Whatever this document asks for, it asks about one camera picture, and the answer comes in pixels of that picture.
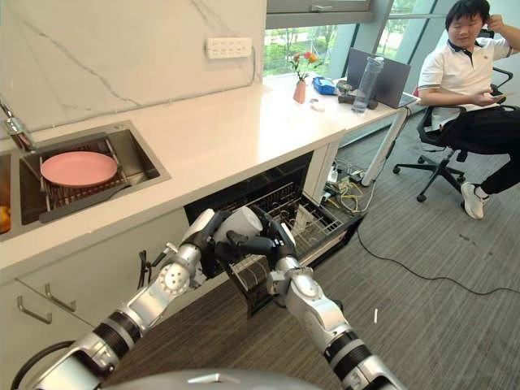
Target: blue box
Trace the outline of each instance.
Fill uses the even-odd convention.
[[[334,91],[336,91],[334,83],[325,77],[315,77],[312,79],[312,85],[322,95],[333,95]]]

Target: office chair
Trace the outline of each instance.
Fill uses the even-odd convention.
[[[488,30],[481,30],[479,37],[490,37],[493,38],[494,32],[488,31]],[[502,69],[493,68],[494,71],[499,72],[501,74],[504,74],[507,76],[507,80],[502,82],[499,85],[491,84],[492,92],[491,94],[493,96],[500,95],[501,92],[499,91],[499,88],[510,81],[513,78],[513,73],[510,71],[504,71]],[[505,101],[505,97],[498,101],[499,104],[501,104],[504,108],[510,109],[510,110],[518,110],[519,108],[516,106],[506,106],[502,103]],[[424,142],[428,145],[433,145],[441,148],[450,148],[450,152],[446,157],[443,158],[441,162],[436,162],[435,160],[432,160],[431,158],[428,158],[424,155],[421,155],[418,158],[417,164],[397,164],[393,168],[393,173],[399,173],[401,171],[402,167],[406,168],[413,168],[413,169],[419,169],[423,171],[430,171],[431,176],[430,180],[428,181],[426,187],[419,193],[417,196],[418,202],[424,202],[426,201],[426,195],[425,192],[430,187],[430,185],[435,181],[435,179],[438,176],[444,177],[458,192],[461,192],[461,184],[466,181],[466,178],[464,177],[464,172],[459,171],[457,169],[448,167],[449,161],[451,157],[459,150],[459,153],[457,155],[457,161],[460,163],[465,162],[468,150],[474,151],[474,153],[477,154],[490,154],[485,149],[481,149],[475,145],[471,145],[468,143],[464,143],[461,141],[450,141],[449,138],[453,134],[453,132],[457,131],[457,127],[451,126],[449,128],[445,128],[442,132],[440,130],[431,130],[431,114],[433,112],[433,109],[436,107],[448,107],[448,108],[458,108],[460,110],[460,115],[464,115],[466,113],[466,109],[462,106],[429,106],[426,108],[426,111],[424,113],[424,116],[422,117],[421,122],[417,126],[417,131],[419,133],[419,138],[421,139],[421,142]]]

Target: white countertop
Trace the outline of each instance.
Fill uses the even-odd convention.
[[[356,115],[349,105],[338,104],[336,96],[318,95],[308,86],[307,100],[316,97],[326,105],[324,112],[318,112],[309,103],[293,101],[294,84],[292,77],[275,78],[264,85],[102,116],[35,134],[38,142],[129,119],[171,179],[3,241],[0,281],[178,209],[396,112],[380,104],[376,110]],[[4,141],[0,151],[12,147],[11,141]]]

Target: phone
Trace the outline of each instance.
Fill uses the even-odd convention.
[[[503,93],[501,95],[496,95],[496,96],[493,96],[493,99],[501,100],[502,98],[505,98],[505,97],[511,96],[511,95],[514,95],[514,92],[506,92],[506,93]]]

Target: dishwasher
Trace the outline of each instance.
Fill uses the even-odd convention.
[[[188,204],[184,209],[189,223],[208,208],[233,211],[241,206],[259,206],[287,224],[296,241],[300,264],[316,267],[349,243],[363,216],[342,222],[303,193],[311,159],[312,152],[304,154]],[[270,269],[264,256],[249,255],[225,269],[212,258],[204,259],[202,268],[209,277],[227,272],[245,298],[248,317],[271,301],[266,287]]]

